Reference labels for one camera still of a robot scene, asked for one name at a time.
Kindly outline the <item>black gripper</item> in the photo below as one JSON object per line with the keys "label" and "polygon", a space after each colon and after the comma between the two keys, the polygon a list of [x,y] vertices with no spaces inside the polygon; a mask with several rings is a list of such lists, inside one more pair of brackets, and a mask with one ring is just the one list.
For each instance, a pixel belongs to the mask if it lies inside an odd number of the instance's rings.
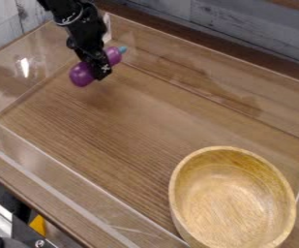
{"label": "black gripper", "polygon": [[69,34],[66,46],[83,62],[90,63],[95,79],[105,79],[111,74],[111,66],[103,51],[107,27],[98,9],[83,7],[69,16],[57,17],[55,22]]}

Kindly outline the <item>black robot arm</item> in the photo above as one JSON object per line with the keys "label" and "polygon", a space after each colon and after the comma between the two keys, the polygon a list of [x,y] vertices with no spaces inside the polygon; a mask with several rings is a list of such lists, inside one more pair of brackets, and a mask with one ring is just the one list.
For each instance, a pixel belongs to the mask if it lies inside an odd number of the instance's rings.
{"label": "black robot arm", "polygon": [[105,79],[111,66],[105,51],[107,25],[94,0],[37,0],[67,33],[66,46],[74,50],[90,75]]}

